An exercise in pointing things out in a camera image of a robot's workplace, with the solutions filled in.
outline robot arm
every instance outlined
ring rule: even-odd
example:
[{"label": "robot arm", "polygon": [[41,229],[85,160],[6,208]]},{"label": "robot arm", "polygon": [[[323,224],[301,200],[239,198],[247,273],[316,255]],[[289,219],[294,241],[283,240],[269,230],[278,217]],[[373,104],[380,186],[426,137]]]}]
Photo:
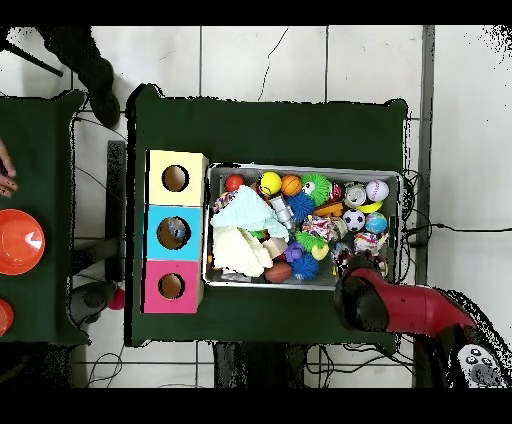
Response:
[{"label": "robot arm", "polygon": [[438,366],[441,376],[436,385],[506,386],[475,322],[434,288],[389,284],[373,262],[358,255],[338,280],[334,303],[348,329],[427,336],[431,367]]}]

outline circular hole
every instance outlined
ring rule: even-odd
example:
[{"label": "circular hole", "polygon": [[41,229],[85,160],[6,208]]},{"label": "circular hole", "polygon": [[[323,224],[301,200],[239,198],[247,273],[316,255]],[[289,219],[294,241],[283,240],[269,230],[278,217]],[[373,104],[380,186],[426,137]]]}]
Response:
[{"label": "circular hole", "polygon": [[185,281],[178,274],[166,274],[158,281],[158,291],[166,299],[178,299],[185,291]]},{"label": "circular hole", "polygon": [[181,249],[190,239],[190,227],[181,218],[165,218],[156,229],[160,244],[170,250]]},{"label": "circular hole", "polygon": [[188,172],[180,165],[171,165],[162,173],[162,184],[173,192],[183,191],[189,182]]}]

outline shape sorter box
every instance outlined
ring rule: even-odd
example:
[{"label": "shape sorter box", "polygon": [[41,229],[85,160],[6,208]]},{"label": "shape sorter box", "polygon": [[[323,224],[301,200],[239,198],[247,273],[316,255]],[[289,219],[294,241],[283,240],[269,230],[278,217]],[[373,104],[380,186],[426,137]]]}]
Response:
[{"label": "shape sorter box", "polygon": [[[185,172],[185,186],[171,191],[164,184],[165,172],[177,166]],[[196,313],[203,295],[201,250],[203,245],[203,199],[208,160],[200,153],[146,151],[144,190],[144,247],[141,281],[143,313]],[[161,244],[157,231],[167,218],[179,218],[188,231],[186,243],[176,249]],[[182,291],[174,298],[164,297],[160,280],[169,274],[181,279]]]}]

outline pink box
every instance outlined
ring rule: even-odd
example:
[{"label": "pink box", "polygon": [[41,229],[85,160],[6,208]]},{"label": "pink box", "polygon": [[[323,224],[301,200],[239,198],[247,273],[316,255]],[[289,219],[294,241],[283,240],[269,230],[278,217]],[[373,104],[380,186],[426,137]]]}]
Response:
[{"label": "pink box", "polygon": [[[195,314],[202,298],[202,282],[198,261],[147,260],[144,282],[145,314]],[[183,294],[176,299],[167,299],[158,288],[158,282],[166,274],[177,274],[184,281]]]}]

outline dark green table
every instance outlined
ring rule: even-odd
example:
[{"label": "dark green table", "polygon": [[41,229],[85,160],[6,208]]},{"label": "dark green table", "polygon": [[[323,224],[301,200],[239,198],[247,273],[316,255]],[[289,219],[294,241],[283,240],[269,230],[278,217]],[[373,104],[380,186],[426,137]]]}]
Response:
[{"label": "dark green table", "polygon": [[200,152],[210,162],[255,162],[350,169],[402,170],[407,105],[353,103],[239,103],[209,98],[165,99],[152,85],[129,99],[127,234],[129,257],[125,337],[152,340],[379,343],[391,334],[348,332],[338,322],[332,292],[205,287],[195,315],[141,314],[144,153],[147,149]]},{"label": "dark green table", "polygon": [[46,249],[35,268],[0,275],[0,297],[14,323],[0,341],[87,343],[66,314],[71,263],[72,176],[70,122],[84,102],[73,91],[57,99],[0,98],[0,137],[17,171],[18,192],[0,209],[21,209],[41,224]]}]

